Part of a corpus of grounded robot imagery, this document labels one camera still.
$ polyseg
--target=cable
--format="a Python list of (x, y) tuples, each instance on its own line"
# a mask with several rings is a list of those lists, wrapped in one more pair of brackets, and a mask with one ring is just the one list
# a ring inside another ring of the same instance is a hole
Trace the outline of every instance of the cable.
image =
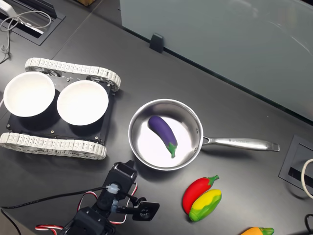
[(0, 118), (0, 120), (2, 120), (2, 118), (3, 118), (8, 112), (9, 112), (9, 111), (7, 110), (7, 111), (5, 112), (5, 114), (2, 115), (2, 117)]
[(105, 189), (105, 188), (106, 188), (106, 187), (104, 186), (104, 187), (92, 188), (92, 189), (83, 190), (83, 191), (78, 191), (78, 192), (70, 192), (70, 193), (58, 194), (58, 195), (54, 195), (54, 196), (51, 196), (51, 197), (45, 197), (45, 198), (38, 199), (38, 200), (35, 200), (35, 201), (26, 202), (26, 203), (19, 204), (19, 205), (16, 205), (16, 206), (0, 207), (0, 208), (2, 208), (2, 209), (16, 209), (16, 208), (25, 207), (25, 206), (28, 206), (28, 205), (32, 205), (32, 204), (35, 204), (35, 203), (39, 203), (39, 202), (43, 202), (43, 201), (47, 201), (47, 200), (51, 200), (51, 199), (55, 199), (55, 198), (59, 198), (59, 197), (74, 196), (74, 195), (78, 195), (78, 194), (84, 194), (84, 193), (86, 193), (86, 192), (88, 192), (88, 191), (99, 191), (99, 190), (103, 190), (103, 189)]
[(313, 196), (309, 193), (306, 185), (305, 185), (305, 182), (304, 182), (304, 175), (305, 175), (305, 170), (307, 169), (307, 166), (308, 164), (310, 164), (311, 162), (313, 162), (313, 159), (310, 159), (310, 160), (307, 160), (304, 165), (303, 165), (303, 168), (302, 168), (302, 172), (301, 172), (301, 184), (302, 184), (302, 187), (303, 187), (303, 190), (305, 191), (305, 193), (313, 199)]
[(310, 217), (310, 216), (313, 217), (313, 214), (307, 214), (307, 215), (305, 216), (304, 223), (305, 223), (305, 227), (307, 228), (308, 232), (309, 232), (310, 234), (312, 234), (312, 230), (311, 230), (310, 225), (309, 225), (309, 217)]
[(87, 194), (92, 194), (96, 199), (98, 199), (97, 194), (95, 194), (94, 192), (91, 192), (91, 191), (85, 192), (84, 195), (82, 196), (82, 198), (80, 199), (79, 203), (78, 203), (77, 212), (79, 211), (80, 205), (82, 204), (82, 201), (83, 201), (84, 197), (85, 197)]
[(0, 209), (0, 211), (14, 225), (14, 227), (18, 231), (19, 235), (22, 235), (20, 230), (19, 230), (19, 228), (18, 228), (18, 226), (14, 223), (14, 221), (2, 209)]
[(41, 225), (37, 225), (35, 229), (38, 231), (52, 231), (53, 235), (57, 235), (56, 229), (62, 230), (63, 227), (57, 226), (57, 225), (41, 224)]
[[(33, 26), (30, 23), (26, 23), (22, 19), (20, 19), (22, 15), (30, 14), (30, 13), (42, 13), (42, 14), (46, 15), (49, 18), (49, 23), (44, 25), (44, 26)], [(5, 30), (2, 30), (2, 26), (3, 26), (4, 22), (7, 22), (8, 20), (11, 20), (9, 25), (8, 25), (8, 28), (5, 29)], [(6, 61), (10, 57), (10, 54), (9, 54), (10, 53), (10, 32), (19, 23), (22, 23), (22, 24), (27, 25), (27, 26), (32, 27), (32, 28), (45, 28), (45, 27), (48, 27), (51, 24), (51, 17), (47, 13), (45, 13), (43, 11), (26, 11), (26, 12), (18, 14), (15, 17), (8, 17), (5, 20), (3, 20), (2, 23), (0, 24), (0, 31), (8, 33), (7, 34), (8, 43), (7, 43), (6, 47), (4, 45), (1, 45), (1, 47), (0, 47), (0, 51), (4, 54), (4, 58), (2, 59), (0, 64), (2, 64), (4, 61)]]
[[(133, 192), (132, 192), (132, 196), (136, 193), (136, 191), (137, 191), (137, 189), (138, 189), (138, 184), (137, 183), (135, 183), (136, 184), (136, 186), (135, 186), (135, 188), (134, 188), (134, 190), (133, 190)], [(127, 201), (127, 203), (126, 203), (126, 207), (128, 207), (128, 204), (129, 204), (129, 201), (130, 201), (131, 199), (129, 198), (128, 199), (128, 201)], [(114, 224), (114, 225), (120, 225), (120, 224), (123, 224), (125, 221), (126, 221), (126, 218), (127, 218), (127, 214), (125, 214), (125, 216), (124, 216), (124, 220), (122, 221), (122, 222), (115, 222), (115, 221), (110, 221), (110, 223), (111, 224)]]

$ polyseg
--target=stainless steel pan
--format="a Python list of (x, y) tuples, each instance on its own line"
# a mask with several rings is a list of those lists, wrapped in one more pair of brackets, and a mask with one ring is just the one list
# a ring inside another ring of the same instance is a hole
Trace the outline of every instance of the stainless steel pan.
[[(176, 156), (148, 126), (152, 115), (162, 117), (174, 132)], [(201, 122), (187, 105), (171, 99), (158, 99), (143, 105), (134, 114), (128, 129), (132, 151), (145, 165), (158, 170), (176, 170), (191, 163), (204, 145), (219, 144), (259, 151), (279, 151), (279, 145), (247, 138), (209, 138), (203, 136)]]

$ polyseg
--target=toy vegetable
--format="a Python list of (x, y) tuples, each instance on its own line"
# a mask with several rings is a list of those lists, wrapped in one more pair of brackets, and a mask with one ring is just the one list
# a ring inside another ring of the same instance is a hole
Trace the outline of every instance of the toy vegetable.
[(217, 179), (219, 179), (218, 175), (211, 178), (200, 178), (194, 181), (186, 189), (184, 196), (182, 197), (182, 207), (187, 214), (189, 214), (191, 206), (195, 200), (200, 197), (201, 194), (208, 191)]
[(189, 212), (189, 218), (197, 222), (207, 217), (222, 199), (222, 192), (219, 189), (211, 189), (202, 194), (193, 204)]
[(272, 228), (251, 228), (241, 235), (272, 235), (273, 233), (274, 229)]
[(150, 129), (161, 138), (168, 151), (170, 151), (172, 158), (174, 158), (177, 140), (170, 126), (159, 116), (149, 118), (148, 124)]

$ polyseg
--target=white ceramic bowl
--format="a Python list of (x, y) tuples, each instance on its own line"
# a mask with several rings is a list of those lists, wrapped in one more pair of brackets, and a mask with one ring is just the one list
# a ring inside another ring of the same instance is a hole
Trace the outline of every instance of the white ceramic bowl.
[(40, 72), (24, 72), (6, 85), (3, 100), (10, 113), (31, 117), (42, 113), (53, 101), (52, 80)]
[(57, 109), (67, 123), (83, 126), (99, 120), (108, 104), (106, 90), (96, 82), (84, 80), (65, 87), (58, 98)]

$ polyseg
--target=pan rim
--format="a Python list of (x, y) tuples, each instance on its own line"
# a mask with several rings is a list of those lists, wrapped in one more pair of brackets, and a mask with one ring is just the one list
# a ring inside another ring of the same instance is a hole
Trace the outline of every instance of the pan rim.
[[(147, 107), (155, 104), (155, 103), (160, 103), (160, 102), (165, 102), (165, 103), (174, 103), (182, 108), (184, 108), (185, 110), (187, 110), (192, 116), (193, 118), (195, 119), (195, 121), (197, 122), (198, 126), (199, 126), (199, 135), (200, 135), (200, 141), (198, 143), (198, 146), (197, 146), (197, 150), (194, 152), (193, 156), (185, 161), (184, 163), (180, 164), (180, 165), (177, 165), (177, 166), (173, 166), (173, 167), (159, 167), (159, 166), (155, 166), (155, 165), (152, 165), (150, 163), (148, 163), (146, 160), (144, 160), (136, 151), (134, 145), (133, 145), (133, 141), (132, 141), (132, 127), (137, 119), (137, 117), (139, 116), (139, 114), (144, 110), (146, 109)], [(200, 150), (201, 150), (201, 147), (202, 147), (202, 144), (203, 144), (203, 127), (202, 127), (202, 124), (201, 124), (201, 121), (200, 119), (198, 118), (197, 114), (189, 107), (187, 106), (186, 104), (180, 102), (180, 101), (177, 101), (177, 100), (174, 100), (174, 99), (156, 99), (156, 100), (153, 100), (153, 101), (150, 101), (146, 104), (144, 104), (143, 106), (141, 106), (136, 112), (135, 114), (133, 115), (131, 121), (130, 121), (130, 124), (129, 124), (129, 127), (128, 127), (128, 142), (131, 146), (131, 149), (133, 151), (133, 153), (135, 154), (135, 156), (142, 162), (144, 163), (146, 166), (150, 167), (150, 168), (153, 168), (153, 169), (156, 169), (156, 170), (161, 170), (161, 171), (172, 171), (172, 170), (178, 170), (180, 168), (183, 168), (185, 166), (187, 166), (188, 164), (190, 164), (196, 157), (197, 155), (199, 154)]]

